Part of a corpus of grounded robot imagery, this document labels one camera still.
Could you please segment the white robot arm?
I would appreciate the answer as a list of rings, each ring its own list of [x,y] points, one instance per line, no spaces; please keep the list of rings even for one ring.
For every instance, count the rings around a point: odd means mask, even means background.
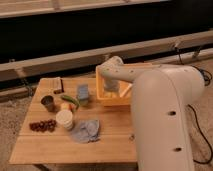
[[[131,115],[139,171],[195,171],[186,106],[204,91],[193,66],[126,65],[118,56],[98,66],[105,80],[132,84]]]

